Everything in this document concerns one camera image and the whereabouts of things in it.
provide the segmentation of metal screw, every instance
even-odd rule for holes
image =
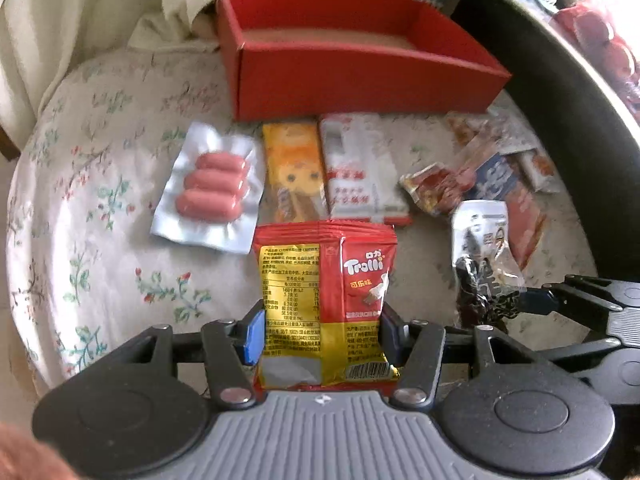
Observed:
[[[227,404],[244,404],[251,400],[251,392],[245,388],[225,388],[220,392],[220,400]]]
[[[394,391],[394,399],[403,404],[416,405],[427,400],[427,394],[420,388],[399,388]]]

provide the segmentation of black circular pad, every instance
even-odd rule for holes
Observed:
[[[82,475],[122,478],[185,453],[208,419],[206,402],[186,384],[128,365],[51,391],[34,412],[33,434]]]
[[[613,436],[609,404],[550,365],[494,365],[453,390],[438,410],[471,460],[518,476],[559,475],[595,464]]]

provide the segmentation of floral bedsheet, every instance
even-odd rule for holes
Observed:
[[[214,319],[242,317],[260,298],[253,254],[181,246],[149,234],[194,120],[259,135],[259,124],[232,121],[217,53],[111,52],[67,76],[44,110],[12,181],[6,254],[14,321],[49,386],[149,325],[193,332]],[[452,136],[438,118],[380,121],[401,173],[454,155]],[[539,202],[550,223],[527,281],[594,274],[569,197]],[[409,319],[452,322],[448,227],[426,216],[416,220],[399,231],[388,301]],[[513,322],[522,337],[532,323],[527,319]]]

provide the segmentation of red cardboard box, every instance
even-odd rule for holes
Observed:
[[[510,74],[418,0],[218,0],[237,120],[483,112]]]

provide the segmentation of plastic packaging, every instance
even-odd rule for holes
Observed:
[[[501,155],[526,152],[540,146],[526,121],[504,108],[490,107],[483,115],[450,112],[445,115],[445,122],[460,146],[466,146],[479,134],[490,138]]]
[[[330,216],[407,225],[409,206],[376,117],[332,114],[320,122]]]
[[[496,145],[484,134],[475,136],[457,155],[451,168],[433,164],[403,175],[401,185],[415,203],[432,215],[448,214],[463,200],[503,200],[509,211],[513,256],[521,269],[536,249],[545,215]]]
[[[452,217],[452,258],[460,325],[490,324],[504,329],[503,317],[518,315],[526,290],[509,248],[507,206],[495,200],[468,200]]]
[[[196,170],[196,163],[201,168],[212,168],[210,164],[206,163],[207,159],[217,161],[218,165],[214,164],[213,167],[219,170],[223,170],[220,167],[221,160],[233,161],[235,164],[233,167],[236,170],[238,164],[242,166],[240,171],[244,171],[246,167],[248,173],[244,182],[248,189],[244,195],[237,197],[237,201],[235,205],[231,206],[231,209],[223,210],[222,206],[218,208],[220,204],[216,205],[212,198],[212,194],[217,192],[205,192],[200,189],[190,189],[185,192],[185,178]],[[247,254],[251,250],[254,238],[258,205],[264,190],[264,174],[262,150],[251,137],[222,136],[213,126],[191,123],[156,208],[151,224],[151,234],[168,238],[180,244],[201,245],[229,253]],[[196,208],[206,210],[196,211],[193,213],[194,216],[210,215],[210,218],[220,218],[220,221],[203,221],[181,215],[176,208],[178,197],[181,197],[179,202],[183,213],[188,211],[190,206],[196,206]],[[220,215],[215,216],[218,210],[220,210]],[[233,216],[237,216],[236,212],[238,211],[241,211],[241,214],[235,220],[228,221]]]
[[[561,190],[556,168],[542,149],[513,155],[533,191],[558,193]]]
[[[315,123],[264,124],[262,134],[269,184],[278,201],[274,221],[327,218],[318,126]]]
[[[256,229],[266,310],[258,386],[382,388],[398,378],[378,343],[397,243],[392,227],[364,222]]]
[[[400,184],[415,204],[432,216],[450,214],[475,182],[473,171],[453,171],[439,162],[400,178]]]

